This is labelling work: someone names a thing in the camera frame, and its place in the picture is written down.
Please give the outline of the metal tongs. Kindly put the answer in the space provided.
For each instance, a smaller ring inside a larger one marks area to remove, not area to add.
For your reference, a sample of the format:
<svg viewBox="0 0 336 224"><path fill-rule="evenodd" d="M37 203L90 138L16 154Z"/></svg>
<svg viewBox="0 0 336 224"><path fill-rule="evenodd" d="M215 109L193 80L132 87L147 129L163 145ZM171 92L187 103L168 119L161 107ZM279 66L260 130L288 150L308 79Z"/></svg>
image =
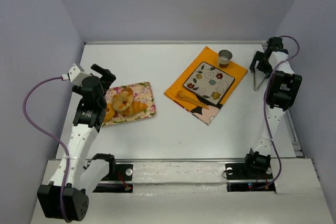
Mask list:
<svg viewBox="0 0 336 224"><path fill-rule="evenodd" d="M256 70L255 72L252 73L253 74L253 90L254 91L257 91L260 88L260 86L262 85L262 83L267 79L266 75L263 73L264 76L262 77L261 81L258 83L257 82L257 80L258 80L258 78L257 78L257 72L261 72L261 71Z"/></svg>

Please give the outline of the round bagel bread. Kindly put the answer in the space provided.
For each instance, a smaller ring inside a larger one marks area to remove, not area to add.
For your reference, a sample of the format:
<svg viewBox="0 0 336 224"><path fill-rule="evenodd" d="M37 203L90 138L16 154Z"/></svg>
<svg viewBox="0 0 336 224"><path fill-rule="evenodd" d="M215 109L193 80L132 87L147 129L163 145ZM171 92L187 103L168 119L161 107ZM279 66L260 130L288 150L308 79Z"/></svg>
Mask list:
<svg viewBox="0 0 336 224"><path fill-rule="evenodd" d="M127 91L122 91L112 97L112 107L118 112L126 110L132 102L133 94Z"/></svg>

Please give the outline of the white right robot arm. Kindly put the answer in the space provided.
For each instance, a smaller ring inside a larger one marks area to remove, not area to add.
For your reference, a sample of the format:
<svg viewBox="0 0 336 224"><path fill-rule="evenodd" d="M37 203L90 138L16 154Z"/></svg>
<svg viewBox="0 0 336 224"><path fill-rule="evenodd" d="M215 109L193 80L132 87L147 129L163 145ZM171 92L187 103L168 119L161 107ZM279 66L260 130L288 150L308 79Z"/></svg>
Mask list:
<svg viewBox="0 0 336 224"><path fill-rule="evenodd" d="M249 173L266 173L271 151L277 152L274 134L285 112L293 106L302 83L302 76L294 73L289 62L299 51L298 41L284 35L271 37L266 49L254 54L249 70L252 74L262 72L268 81L263 96L264 123L244 160L244 170Z"/></svg>

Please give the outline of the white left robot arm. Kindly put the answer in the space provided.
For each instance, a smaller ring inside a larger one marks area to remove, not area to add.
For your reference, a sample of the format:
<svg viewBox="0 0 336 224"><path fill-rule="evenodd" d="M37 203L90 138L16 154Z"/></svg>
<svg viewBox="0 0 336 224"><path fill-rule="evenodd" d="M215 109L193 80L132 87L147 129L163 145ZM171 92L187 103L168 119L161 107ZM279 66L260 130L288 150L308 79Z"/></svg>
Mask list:
<svg viewBox="0 0 336 224"><path fill-rule="evenodd" d="M116 80L108 69L93 64L99 75L85 73L73 64L63 79L69 80L72 91L81 96L72 123L68 144L57 170L46 185L40 185L37 198L46 218L67 223L82 221L89 207L89 195L108 175L115 159L110 154L97 154L85 167L88 152L100 132L106 116L106 92Z"/></svg>

